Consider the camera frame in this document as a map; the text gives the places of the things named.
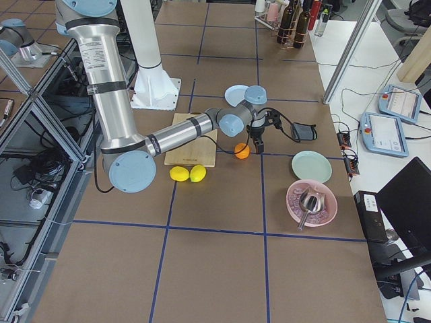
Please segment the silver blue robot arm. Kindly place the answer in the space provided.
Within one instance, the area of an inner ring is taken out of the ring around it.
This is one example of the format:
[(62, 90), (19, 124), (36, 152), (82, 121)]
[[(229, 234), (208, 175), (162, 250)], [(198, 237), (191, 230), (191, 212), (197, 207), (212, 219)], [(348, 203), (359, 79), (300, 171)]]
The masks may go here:
[(134, 94), (129, 93), (117, 46), (120, 30), (116, 1), (57, 1), (57, 29), (76, 40), (94, 99), (104, 140), (100, 148), (111, 184), (127, 193), (147, 188), (155, 178), (154, 158), (219, 129), (234, 137), (252, 125), (267, 102), (261, 86), (246, 89), (233, 108), (210, 108), (148, 135), (138, 133), (134, 108), (173, 110), (180, 81), (163, 69), (149, 1), (122, 1), (139, 67)]

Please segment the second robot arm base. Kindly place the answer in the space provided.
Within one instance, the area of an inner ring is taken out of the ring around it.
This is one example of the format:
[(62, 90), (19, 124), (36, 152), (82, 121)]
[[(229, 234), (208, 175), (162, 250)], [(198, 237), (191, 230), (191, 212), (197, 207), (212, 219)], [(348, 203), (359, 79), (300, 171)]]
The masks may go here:
[(35, 41), (25, 23), (18, 18), (1, 22), (1, 50), (16, 67), (43, 68), (51, 53)]

